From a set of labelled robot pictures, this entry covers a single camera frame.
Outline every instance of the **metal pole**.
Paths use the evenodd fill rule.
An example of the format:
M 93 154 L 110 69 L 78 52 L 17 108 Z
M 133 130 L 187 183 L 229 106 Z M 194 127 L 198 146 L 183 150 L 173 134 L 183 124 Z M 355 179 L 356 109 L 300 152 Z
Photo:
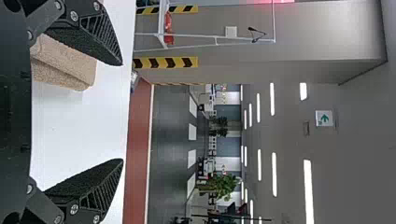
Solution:
M 195 214 L 192 214 L 191 215 L 192 217 L 211 217 L 211 218 L 220 218 L 220 217 L 225 217 L 225 216 L 205 216 L 205 215 L 195 215 Z M 228 218 L 232 218 L 232 219 L 244 219 L 244 220 L 255 220 L 255 221 L 267 221 L 267 222 L 270 222 L 270 221 L 273 221 L 271 218 L 262 218 L 262 219 L 259 219 L 259 218 L 257 218 L 257 217 L 240 217 L 240 216 L 227 216 Z

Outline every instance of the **black metal bracket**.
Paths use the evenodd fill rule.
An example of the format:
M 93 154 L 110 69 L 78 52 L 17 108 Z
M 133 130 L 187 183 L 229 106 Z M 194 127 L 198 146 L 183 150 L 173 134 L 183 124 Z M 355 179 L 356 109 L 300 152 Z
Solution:
M 63 0 L 48 0 L 27 16 L 27 34 L 32 47 L 38 36 L 43 34 L 65 12 Z
M 28 180 L 26 194 L 27 203 L 21 218 L 21 224 L 64 223 L 64 212 L 37 187 L 32 177 Z

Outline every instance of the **table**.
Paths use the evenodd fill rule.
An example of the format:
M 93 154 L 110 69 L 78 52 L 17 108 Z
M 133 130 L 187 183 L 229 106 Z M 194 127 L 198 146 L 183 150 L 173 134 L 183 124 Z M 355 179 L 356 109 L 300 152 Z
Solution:
M 97 64 L 93 87 L 70 91 L 33 83 L 31 176 L 47 189 L 101 162 L 126 156 L 135 1 L 105 1 L 124 65 Z M 104 224 L 122 223 L 124 175 Z

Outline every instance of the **red wall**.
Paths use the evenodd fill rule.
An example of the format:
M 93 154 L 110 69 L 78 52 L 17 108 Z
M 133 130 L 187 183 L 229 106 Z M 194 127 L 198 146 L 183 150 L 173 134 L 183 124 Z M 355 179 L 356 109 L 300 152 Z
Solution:
M 151 85 L 140 79 L 129 105 L 123 224 L 145 221 Z

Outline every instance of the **gray tile floor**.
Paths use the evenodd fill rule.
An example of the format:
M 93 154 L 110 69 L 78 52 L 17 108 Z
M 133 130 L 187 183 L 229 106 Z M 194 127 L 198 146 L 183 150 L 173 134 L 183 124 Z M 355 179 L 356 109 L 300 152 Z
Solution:
M 194 117 L 189 110 L 189 88 L 155 87 L 151 161 L 148 196 L 148 223 L 169 223 L 184 216 L 187 181 L 195 166 L 188 166 L 188 152 L 196 149 L 203 157 L 207 145 L 208 121 L 202 113 Z M 197 140 L 189 141 L 189 123 L 197 127 Z

